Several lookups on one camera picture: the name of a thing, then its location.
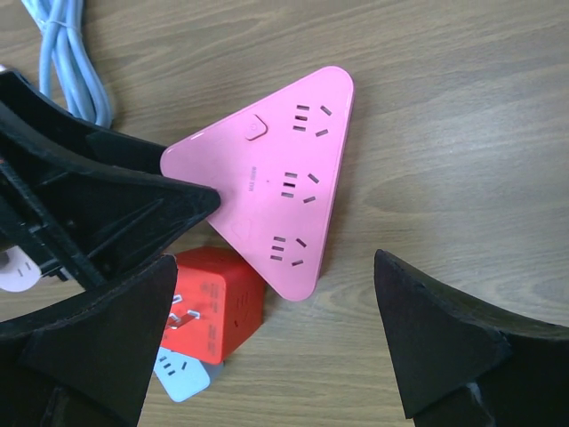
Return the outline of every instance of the pink triangle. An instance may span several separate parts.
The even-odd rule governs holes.
[[[208,221],[284,298],[317,284],[354,85],[326,67],[172,145],[164,176],[213,187]]]

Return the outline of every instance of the red box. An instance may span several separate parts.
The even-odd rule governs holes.
[[[178,281],[161,345],[220,364],[261,325],[265,281],[236,252],[204,246],[176,255]]]

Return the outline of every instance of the pink button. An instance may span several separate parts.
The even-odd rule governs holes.
[[[267,133],[267,130],[267,125],[265,125],[258,116],[253,114],[245,129],[245,138],[248,141],[256,140]]]

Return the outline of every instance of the blue cable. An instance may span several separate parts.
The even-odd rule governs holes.
[[[52,97],[55,67],[68,111],[75,117],[110,127],[112,108],[87,52],[81,31],[83,0],[22,0],[43,34],[39,54],[39,90]]]

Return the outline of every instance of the wooden surface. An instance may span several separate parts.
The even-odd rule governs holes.
[[[208,392],[175,405],[153,378],[141,426],[412,425],[374,300],[378,248],[569,326],[568,2],[88,3],[116,129],[143,139],[174,143],[327,64],[357,86],[316,293],[269,294],[264,326]],[[0,62],[36,82],[38,46],[20,2],[0,0]],[[203,224],[173,250],[205,242],[222,244]],[[0,313],[76,292],[2,294]]]

